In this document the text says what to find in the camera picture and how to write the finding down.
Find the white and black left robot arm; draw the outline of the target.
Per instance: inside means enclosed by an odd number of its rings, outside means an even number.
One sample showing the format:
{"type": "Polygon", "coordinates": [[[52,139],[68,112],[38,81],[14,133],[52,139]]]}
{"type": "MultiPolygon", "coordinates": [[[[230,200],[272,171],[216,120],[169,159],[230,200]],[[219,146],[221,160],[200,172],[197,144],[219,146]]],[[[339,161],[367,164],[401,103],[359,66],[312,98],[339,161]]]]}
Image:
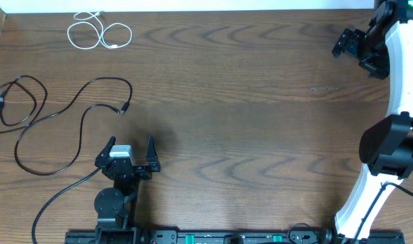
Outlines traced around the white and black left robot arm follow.
{"type": "Polygon", "coordinates": [[[154,138],[148,137],[145,165],[136,165],[130,145],[117,145],[112,136],[95,158],[95,166],[113,186],[101,190],[95,200],[97,226],[94,243],[150,243],[150,232],[133,221],[139,183],[160,171],[154,138]]]}

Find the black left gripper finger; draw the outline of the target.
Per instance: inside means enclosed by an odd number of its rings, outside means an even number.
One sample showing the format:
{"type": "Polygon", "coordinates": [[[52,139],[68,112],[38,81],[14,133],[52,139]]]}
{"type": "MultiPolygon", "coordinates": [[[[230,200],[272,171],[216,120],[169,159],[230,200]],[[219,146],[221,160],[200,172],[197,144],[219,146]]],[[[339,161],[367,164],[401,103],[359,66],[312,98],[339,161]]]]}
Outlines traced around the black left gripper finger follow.
{"type": "Polygon", "coordinates": [[[148,137],[148,145],[146,149],[146,161],[149,166],[159,166],[159,159],[156,153],[153,136],[148,137]]]}
{"type": "Polygon", "coordinates": [[[96,167],[106,167],[111,162],[112,157],[110,156],[110,151],[112,147],[115,145],[115,142],[116,142],[116,137],[111,136],[108,143],[105,145],[102,151],[95,158],[96,167]]]}

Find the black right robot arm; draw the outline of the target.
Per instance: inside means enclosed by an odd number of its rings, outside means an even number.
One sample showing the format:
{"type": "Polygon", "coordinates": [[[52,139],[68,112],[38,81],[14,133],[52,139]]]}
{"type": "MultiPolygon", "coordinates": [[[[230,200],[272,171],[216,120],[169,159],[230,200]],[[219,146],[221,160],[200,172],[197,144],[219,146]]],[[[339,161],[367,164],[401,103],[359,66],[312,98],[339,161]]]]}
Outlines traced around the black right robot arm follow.
{"type": "Polygon", "coordinates": [[[413,0],[376,1],[369,29],[346,28],[332,49],[349,54],[376,79],[390,79],[385,118],[361,137],[359,177],[317,243],[404,243],[404,235],[371,230],[389,195],[413,172],[413,0]]]}

